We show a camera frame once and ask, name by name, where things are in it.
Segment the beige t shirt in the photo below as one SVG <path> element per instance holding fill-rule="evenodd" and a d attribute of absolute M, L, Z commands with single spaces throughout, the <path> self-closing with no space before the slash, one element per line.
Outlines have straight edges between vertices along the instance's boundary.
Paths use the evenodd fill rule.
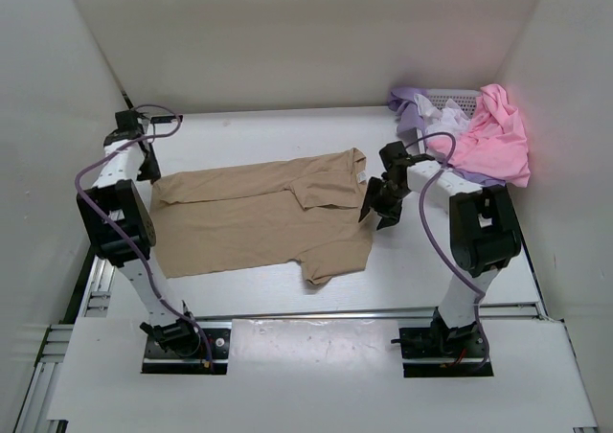
<path fill-rule="evenodd" d="M 367 158 L 357 148 L 167 175 L 152 188 L 155 255 L 168 278 L 296 262 L 321 285 L 365 269 L 360 216 Z"/>

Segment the pink t shirt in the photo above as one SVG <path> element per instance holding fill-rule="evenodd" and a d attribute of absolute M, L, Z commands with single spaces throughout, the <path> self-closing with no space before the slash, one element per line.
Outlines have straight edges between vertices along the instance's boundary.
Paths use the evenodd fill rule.
<path fill-rule="evenodd" d="M 426 147 L 431 155 L 442 160 L 453 154 L 455 140 L 449 133 L 437 134 L 426 141 Z M 481 88 L 466 143 L 468 150 L 474 147 L 485 154 L 486 171 L 497 169 L 508 183 L 521 188 L 528 186 L 531 172 L 527 135 L 518 108 L 509 103 L 501 85 Z"/>

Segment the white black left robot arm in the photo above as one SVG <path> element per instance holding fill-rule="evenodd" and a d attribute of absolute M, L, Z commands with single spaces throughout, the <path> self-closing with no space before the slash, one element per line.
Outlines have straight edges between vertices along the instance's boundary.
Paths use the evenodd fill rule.
<path fill-rule="evenodd" d="M 155 229 L 135 185 L 160 178 L 146 132 L 136 124 L 106 136 L 104 158 L 75 177 L 77 204 L 95 254 L 126 277 L 144 305 L 148 319 L 140 328 L 162 350 L 187 358 L 201 351 L 202 332 L 187 305 L 172 296 L 152 257 Z"/>

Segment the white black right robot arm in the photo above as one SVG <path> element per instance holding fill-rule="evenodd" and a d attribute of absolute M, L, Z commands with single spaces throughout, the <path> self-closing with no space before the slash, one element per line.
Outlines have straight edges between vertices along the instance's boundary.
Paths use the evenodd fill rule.
<path fill-rule="evenodd" d="M 403 199 L 417 193 L 424 232 L 452 271 L 428 333 L 406 342 L 422 352 L 444 356 L 459 353 L 477 337 L 478 306 L 493 279 L 521 251 L 519 224 L 508 189 L 469 182 L 444 170 L 426 154 L 383 156 L 381 161 L 384 173 L 369 180 L 359 218 L 374 212 L 379 217 L 378 230 L 393 227 L 400 221 Z M 427 198 L 448 215 L 450 257 L 436 243 L 425 218 Z"/>

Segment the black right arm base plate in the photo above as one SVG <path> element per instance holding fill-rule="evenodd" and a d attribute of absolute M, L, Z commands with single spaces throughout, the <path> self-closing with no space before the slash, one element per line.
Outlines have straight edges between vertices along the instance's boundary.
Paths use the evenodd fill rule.
<path fill-rule="evenodd" d="M 492 377 L 485 340 L 476 331 L 470 336 L 443 341 L 427 328 L 400 328 L 391 340 L 400 348 L 405 378 Z"/>

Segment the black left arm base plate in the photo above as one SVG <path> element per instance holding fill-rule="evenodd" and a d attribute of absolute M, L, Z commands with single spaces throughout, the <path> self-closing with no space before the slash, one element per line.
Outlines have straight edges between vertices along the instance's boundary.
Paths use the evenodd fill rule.
<path fill-rule="evenodd" d="M 205 344 L 195 331 L 161 344 L 152 335 L 144 346 L 141 373 L 145 375 L 225 376 L 228 370 L 232 323 L 200 321 Z"/>

